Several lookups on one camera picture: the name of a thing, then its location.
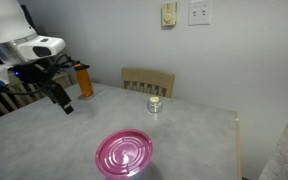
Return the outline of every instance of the bottle cap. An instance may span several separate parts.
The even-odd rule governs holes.
[[[156,96],[153,96],[150,98],[150,102],[159,102],[160,101],[160,98],[156,97]]]
[[[74,69],[75,70],[84,70],[84,69],[88,69],[90,66],[89,65],[85,65],[85,64],[81,64],[81,63],[78,63],[78,64],[75,64],[74,65]]]

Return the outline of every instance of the white wall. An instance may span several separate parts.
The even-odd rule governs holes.
[[[160,26],[165,0],[21,0],[38,29],[63,37],[91,76],[119,86],[120,68],[176,74],[173,97],[240,114],[243,176],[257,179],[288,121],[288,1],[214,0],[209,26]]]

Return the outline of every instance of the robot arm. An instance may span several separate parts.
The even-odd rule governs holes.
[[[0,60],[4,63],[0,65],[0,88],[9,83],[8,69],[16,69],[24,83],[46,88],[43,91],[51,100],[70,113],[73,111],[69,105],[71,100],[62,87],[49,81],[55,74],[54,64],[46,67],[40,64],[44,58],[55,56],[64,48],[65,42],[60,38],[37,35],[16,0],[0,0]]]

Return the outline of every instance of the chair back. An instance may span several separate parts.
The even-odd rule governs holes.
[[[175,75],[140,68],[121,69],[121,87],[124,89],[171,97]]]
[[[56,74],[53,78],[55,82],[61,84],[63,88],[71,86],[71,82],[68,78],[67,73]],[[35,84],[24,84],[13,74],[9,74],[10,83],[7,89],[13,92],[31,92],[36,91],[38,86]],[[39,99],[44,98],[46,95],[43,92],[34,93],[32,95],[11,95],[6,93],[0,93],[0,112],[2,114],[7,114],[14,110],[17,110],[23,106],[31,104]]]

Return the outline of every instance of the black cable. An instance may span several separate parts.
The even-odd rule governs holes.
[[[59,65],[57,64],[63,57],[66,57],[66,61],[60,63]],[[6,94],[12,94],[12,95],[31,95],[31,94],[35,94],[35,93],[38,93],[40,91],[42,91],[44,88],[46,88],[51,82],[52,82],[52,79],[53,77],[55,76],[56,72],[58,71],[58,69],[62,68],[62,66],[64,66],[66,63],[73,63],[75,62],[74,60],[72,60],[72,58],[68,55],[66,55],[65,53],[64,54],[61,54],[57,59],[56,61],[54,62],[54,64],[47,70],[48,72],[51,72],[51,76],[48,77],[48,79],[45,81],[45,83],[40,87],[38,88],[37,90],[35,91],[31,91],[31,92],[14,92],[14,91],[10,91],[8,90],[7,88],[5,87],[1,87],[0,88],[0,92],[3,92],[3,93],[6,93]]]

